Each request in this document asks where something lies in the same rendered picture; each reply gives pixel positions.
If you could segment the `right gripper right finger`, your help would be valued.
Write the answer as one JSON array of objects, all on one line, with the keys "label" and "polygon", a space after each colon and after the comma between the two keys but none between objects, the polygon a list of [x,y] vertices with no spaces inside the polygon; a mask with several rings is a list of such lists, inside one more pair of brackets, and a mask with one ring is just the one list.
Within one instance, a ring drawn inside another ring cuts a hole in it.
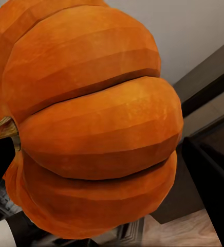
[{"label": "right gripper right finger", "polygon": [[190,137],[184,138],[181,154],[224,247],[224,154]]}]

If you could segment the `pumpkin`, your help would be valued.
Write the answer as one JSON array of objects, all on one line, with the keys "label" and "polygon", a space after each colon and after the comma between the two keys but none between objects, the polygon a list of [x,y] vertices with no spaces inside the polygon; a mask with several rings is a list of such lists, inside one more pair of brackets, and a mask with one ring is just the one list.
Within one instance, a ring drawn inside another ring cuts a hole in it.
[{"label": "pumpkin", "polygon": [[2,179],[40,229],[87,239],[158,209],[183,116],[150,31],[103,0],[0,7]]}]

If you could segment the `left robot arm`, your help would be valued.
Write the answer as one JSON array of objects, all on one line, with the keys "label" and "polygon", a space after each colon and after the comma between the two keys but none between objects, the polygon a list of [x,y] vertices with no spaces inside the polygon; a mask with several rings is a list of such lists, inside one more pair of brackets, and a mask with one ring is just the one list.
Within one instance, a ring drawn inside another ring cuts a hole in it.
[{"label": "left robot arm", "polygon": [[20,212],[0,221],[0,247],[26,247],[47,233]]}]

